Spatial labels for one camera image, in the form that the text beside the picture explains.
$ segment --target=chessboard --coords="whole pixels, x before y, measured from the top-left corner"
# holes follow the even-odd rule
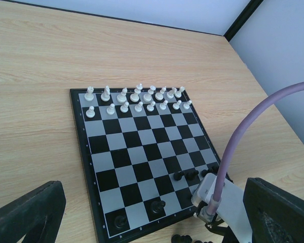
[[[101,100],[104,89],[94,89],[92,101],[84,98],[87,89],[70,90],[100,243],[130,242],[191,217],[196,209],[191,197],[203,177],[199,173],[192,180],[183,176],[177,181],[174,173],[201,172],[220,161],[193,105],[183,108],[189,100],[186,91],[169,99],[166,94],[171,89],[167,89],[165,110],[160,109],[164,99],[153,95],[156,105],[148,111],[150,102],[143,99],[147,90],[139,94],[143,109],[137,112],[134,107],[139,101],[130,100],[134,89],[128,89],[126,113],[117,101],[122,89],[110,89],[108,101]],[[174,109],[179,99],[182,104]],[[106,110],[112,103],[115,113],[110,115]],[[95,110],[93,118],[86,116],[90,106]],[[151,208],[158,201],[165,206],[155,213]]]

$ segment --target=white wall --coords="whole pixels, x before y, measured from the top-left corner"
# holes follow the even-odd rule
[[[19,2],[224,35],[249,0],[20,0]]]
[[[264,0],[230,44],[268,95],[304,81],[304,0]],[[304,91],[277,108],[304,143]]]

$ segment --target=white pawn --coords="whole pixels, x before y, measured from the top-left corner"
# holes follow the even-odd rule
[[[85,94],[86,101],[92,101],[93,100],[93,87],[89,86],[87,89],[87,92]]]
[[[161,103],[161,104],[159,105],[160,109],[162,109],[162,110],[167,109],[167,104],[168,104],[168,101],[165,100],[163,103]]]
[[[187,103],[184,103],[183,107],[188,110],[190,107],[191,107],[191,104],[192,104],[192,101],[191,100],[188,100]]]
[[[89,118],[93,118],[95,116],[95,111],[94,111],[95,107],[90,106],[89,110],[86,111],[86,116]]]
[[[113,103],[110,104],[106,111],[108,115],[113,115],[115,113],[115,105]]]
[[[169,99],[173,98],[174,93],[177,92],[177,89],[175,87],[172,87],[172,89],[167,93],[167,96]]]
[[[150,105],[147,105],[147,110],[148,111],[153,111],[154,110],[154,106],[156,105],[155,101],[152,101]]]
[[[157,99],[157,100],[162,100],[162,99],[163,99],[163,94],[164,94],[164,92],[165,92],[166,90],[167,90],[167,87],[164,86],[164,87],[160,90],[160,92],[156,93],[156,99]]]
[[[138,102],[138,104],[135,105],[135,107],[134,107],[135,111],[136,112],[141,112],[142,111],[142,105],[143,105],[142,101]]]
[[[120,103],[124,103],[126,101],[126,93],[127,93],[127,89],[123,88],[122,92],[117,95],[117,101]]]
[[[133,102],[137,102],[139,100],[138,94],[141,93],[141,90],[143,89],[142,84],[139,84],[136,86],[136,89],[134,89],[134,93],[131,94],[130,99]]]
[[[150,102],[152,99],[152,95],[154,93],[154,91],[156,90],[156,87],[151,86],[150,89],[147,91],[148,93],[143,95],[143,100],[146,102]]]
[[[104,91],[101,94],[100,98],[101,98],[102,101],[108,101],[110,99],[110,89],[109,89],[108,85],[104,89]]]
[[[125,104],[121,106],[121,112],[126,113],[128,111],[128,106],[129,106],[129,103],[125,102]]]
[[[177,103],[173,103],[172,107],[173,107],[175,110],[177,110],[177,109],[179,109],[180,104],[181,104],[181,100],[178,100]]]
[[[180,89],[174,93],[175,97],[180,98],[181,97],[181,93],[184,91],[184,87],[181,86]]]

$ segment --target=light wood tabletop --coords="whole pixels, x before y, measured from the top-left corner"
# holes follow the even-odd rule
[[[0,207],[60,180],[56,242],[96,242],[69,89],[185,86],[217,152],[266,97],[224,37],[0,1]],[[251,126],[229,169],[304,199],[304,146],[275,107]],[[220,242],[191,217],[135,242],[171,235]]]

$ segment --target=wood grain surface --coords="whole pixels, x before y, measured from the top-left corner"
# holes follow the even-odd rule
[[[0,207],[50,180],[67,205],[56,242],[96,242],[69,89],[185,86],[220,156],[266,94],[224,37],[0,1]],[[229,169],[304,199],[304,146],[275,107],[242,139]],[[175,233],[220,242],[189,218]]]

